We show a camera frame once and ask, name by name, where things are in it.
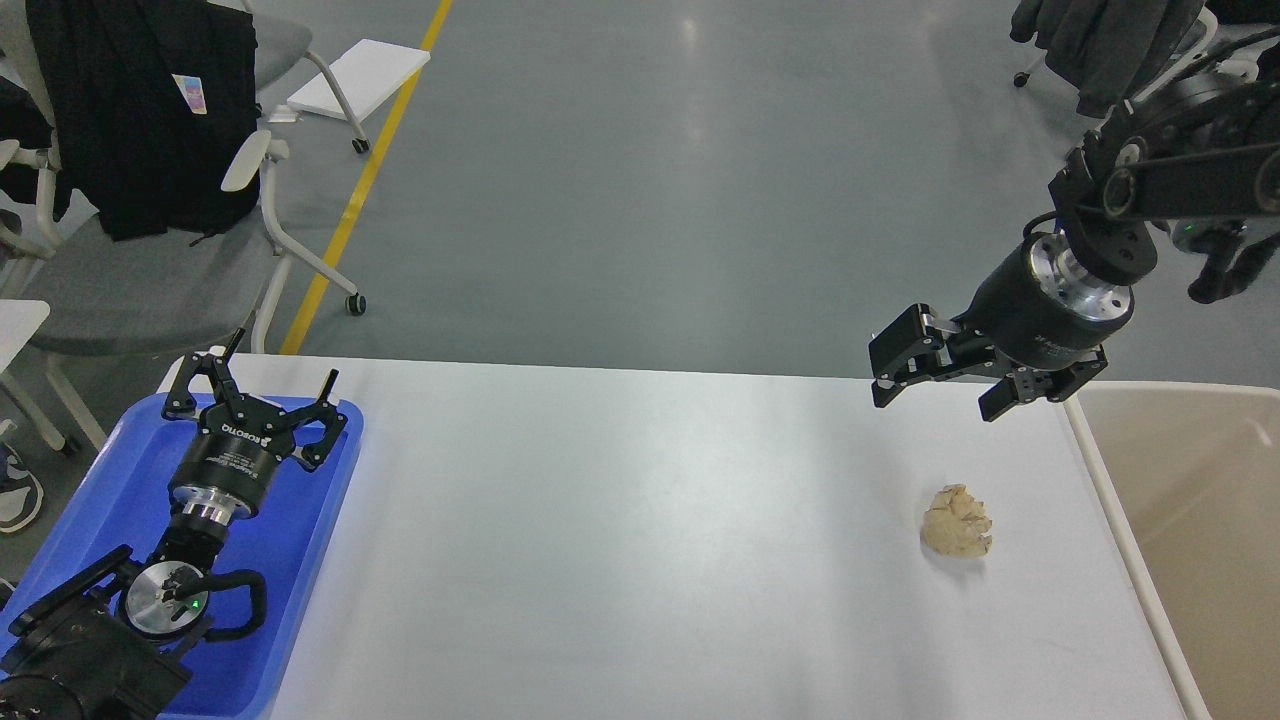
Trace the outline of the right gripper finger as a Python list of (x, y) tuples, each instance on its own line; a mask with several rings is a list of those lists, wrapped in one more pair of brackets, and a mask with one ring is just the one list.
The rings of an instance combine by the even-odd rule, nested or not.
[(1083, 359), (1053, 372), (1016, 363), (995, 350), (992, 370), (997, 382), (978, 400), (982, 419), (995, 421), (1010, 409), (1032, 404), (1038, 398), (1061, 404), (1094, 379), (1107, 365), (1108, 360), (1102, 346), (1087, 350)]
[(956, 375), (948, 341), (961, 327), (940, 318), (932, 306), (913, 304), (868, 345), (876, 407), (887, 407), (909, 386)]

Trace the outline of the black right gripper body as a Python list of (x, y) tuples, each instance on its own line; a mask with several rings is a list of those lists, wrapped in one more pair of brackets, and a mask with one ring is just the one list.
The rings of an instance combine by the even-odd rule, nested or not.
[(1083, 386), (1108, 364), (1103, 342), (1132, 319), (1128, 286), (1092, 275), (1062, 232), (1036, 232), (952, 319), (951, 361), (991, 377), (1020, 368), (1042, 386)]

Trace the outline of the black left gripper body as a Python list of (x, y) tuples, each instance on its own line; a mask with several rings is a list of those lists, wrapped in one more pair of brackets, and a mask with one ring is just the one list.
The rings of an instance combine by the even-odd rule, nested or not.
[(227, 401), (197, 409), (195, 398), (169, 398), (169, 420), (196, 421), (196, 436), (168, 483), (172, 514), (204, 519), (256, 518), (284, 457), (297, 447), (301, 411), (253, 396), (234, 410)]

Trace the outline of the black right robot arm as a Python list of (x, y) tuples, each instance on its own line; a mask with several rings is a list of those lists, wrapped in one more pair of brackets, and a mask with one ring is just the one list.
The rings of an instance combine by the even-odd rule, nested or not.
[(914, 304), (870, 341), (877, 407), (961, 375), (993, 380), (978, 401), (986, 421), (1070, 398), (1134, 314), (1134, 284), (1157, 263), (1151, 225), (1204, 259), (1188, 290), (1197, 302), (1253, 284), (1277, 252), (1275, 234), (1245, 238), (1249, 220), (1277, 215), (1277, 77), (1212, 72), (1217, 60), (1115, 105), (1050, 182), (1053, 209), (1025, 224), (964, 313)]

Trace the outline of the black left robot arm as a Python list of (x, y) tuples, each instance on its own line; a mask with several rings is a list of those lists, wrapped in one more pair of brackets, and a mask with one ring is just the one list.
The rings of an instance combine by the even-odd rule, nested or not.
[(234, 521), (260, 514), (276, 471), (293, 459), (316, 471), (348, 418), (330, 395), (293, 410), (239, 389), (220, 354), (180, 361), (161, 415), (195, 437), (169, 480), (170, 519), (136, 561), (120, 544), (20, 611), (3, 656), (5, 719), (155, 719), (193, 673), (200, 642), (252, 635), (268, 620), (268, 582), (253, 569), (215, 573)]

